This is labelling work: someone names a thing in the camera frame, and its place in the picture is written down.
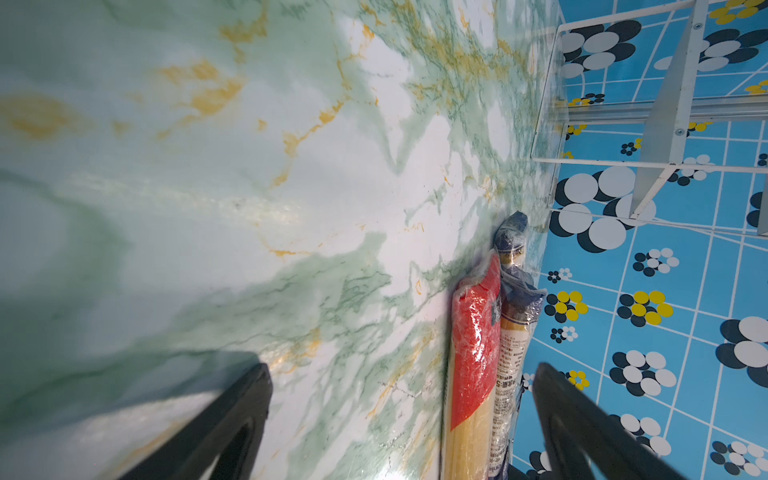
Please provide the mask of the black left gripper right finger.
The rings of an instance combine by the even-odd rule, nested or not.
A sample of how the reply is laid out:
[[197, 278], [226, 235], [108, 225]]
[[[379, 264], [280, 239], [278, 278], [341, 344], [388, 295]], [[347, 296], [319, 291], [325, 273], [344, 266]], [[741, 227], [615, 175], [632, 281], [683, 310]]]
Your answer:
[[680, 479], [682, 475], [630, 438], [626, 430], [542, 362], [533, 399], [554, 479]]

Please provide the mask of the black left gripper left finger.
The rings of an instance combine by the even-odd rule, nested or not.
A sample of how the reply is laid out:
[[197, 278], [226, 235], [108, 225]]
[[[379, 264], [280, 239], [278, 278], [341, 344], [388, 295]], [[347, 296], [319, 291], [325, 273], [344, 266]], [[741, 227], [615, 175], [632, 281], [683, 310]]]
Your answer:
[[172, 438], [124, 473], [124, 479], [248, 479], [264, 435], [273, 394], [260, 363]]

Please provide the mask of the red spaghetti bag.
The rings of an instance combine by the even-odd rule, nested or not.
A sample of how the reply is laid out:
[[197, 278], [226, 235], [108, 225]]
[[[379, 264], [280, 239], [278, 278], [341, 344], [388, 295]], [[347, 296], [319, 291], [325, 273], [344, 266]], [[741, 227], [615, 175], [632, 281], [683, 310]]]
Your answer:
[[442, 479], [487, 477], [500, 349], [500, 290], [500, 260], [491, 249], [452, 295]]

